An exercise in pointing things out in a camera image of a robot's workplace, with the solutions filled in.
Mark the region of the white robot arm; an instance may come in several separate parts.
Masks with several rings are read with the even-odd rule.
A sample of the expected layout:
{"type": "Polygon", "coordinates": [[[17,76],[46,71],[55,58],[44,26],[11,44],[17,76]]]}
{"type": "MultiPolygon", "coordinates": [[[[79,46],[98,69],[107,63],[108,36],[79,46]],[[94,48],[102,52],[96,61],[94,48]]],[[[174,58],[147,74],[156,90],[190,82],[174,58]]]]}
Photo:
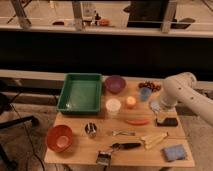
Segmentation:
{"type": "Polygon", "coordinates": [[[213,127],[213,100],[196,92],[193,89],[196,83],[195,75],[190,72],[165,78],[158,103],[163,110],[168,110],[174,108],[177,102],[182,102],[213,127]]]}

